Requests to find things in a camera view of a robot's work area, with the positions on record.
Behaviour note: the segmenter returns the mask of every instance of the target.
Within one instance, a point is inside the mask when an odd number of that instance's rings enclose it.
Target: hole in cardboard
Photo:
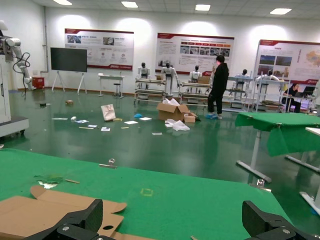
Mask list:
[[[104,230],[110,230],[110,229],[113,229],[113,228],[114,228],[114,226],[108,225],[108,226],[105,226],[103,229]]]

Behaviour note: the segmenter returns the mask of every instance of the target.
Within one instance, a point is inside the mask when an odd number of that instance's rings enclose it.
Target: ceiling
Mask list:
[[[63,6],[53,0],[33,1],[42,6],[58,8],[320,20],[320,0],[68,0],[72,6]],[[136,2],[139,8],[126,8],[121,1]],[[209,4],[211,8],[209,11],[195,11],[196,4]],[[276,8],[292,11],[286,15],[270,14]]]

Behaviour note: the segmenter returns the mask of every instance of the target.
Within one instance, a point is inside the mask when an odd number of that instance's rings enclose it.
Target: ceiling light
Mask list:
[[[210,5],[197,4],[195,5],[195,10],[197,11],[209,11]]]
[[[53,1],[55,1],[57,4],[60,4],[60,5],[72,5],[72,3],[67,0],[53,0]]]
[[[274,15],[285,15],[288,12],[290,12],[291,9],[290,8],[276,8],[275,10],[273,10],[272,12],[270,12],[270,14],[274,14]]]
[[[135,1],[122,1],[121,3],[126,8],[136,9],[138,7]]]

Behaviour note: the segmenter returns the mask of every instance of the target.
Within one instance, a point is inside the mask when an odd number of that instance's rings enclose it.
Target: seated person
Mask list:
[[[292,84],[292,86],[287,89],[283,95],[284,96],[288,96],[289,98],[283,97],[282,98],[282,104],[286,104],[285,106],[285,111],[288,112],[288,110],[290,110],[291,106],[295,106],[294,108],[294,112],[295,113],[300,113],[300,108],[301,108],[301,103],[298,101],[295,101],[295,99],[293,98],[296,93],[298,92],[299,89],[299,84],[294,83]]]

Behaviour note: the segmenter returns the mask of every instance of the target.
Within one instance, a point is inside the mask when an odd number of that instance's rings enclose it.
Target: display board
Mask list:
[[[270,69],[280,79],[315,85],[320,79],[320,43],[260,40],[254,76]]]
[[[66,48],[86,49],[89,68],[133,70],[134,32],[65,29]]]
[[[167,62],[178,74],[188,75],[199,65],[204,76],[210,76],[216,57],[225,56],[229,68],[234,46],[234,37],[199,36],[174,33],[158,33],[155,71],[161,72]]]
[[[87,50],[51,47],[51,69],[86,73]]]

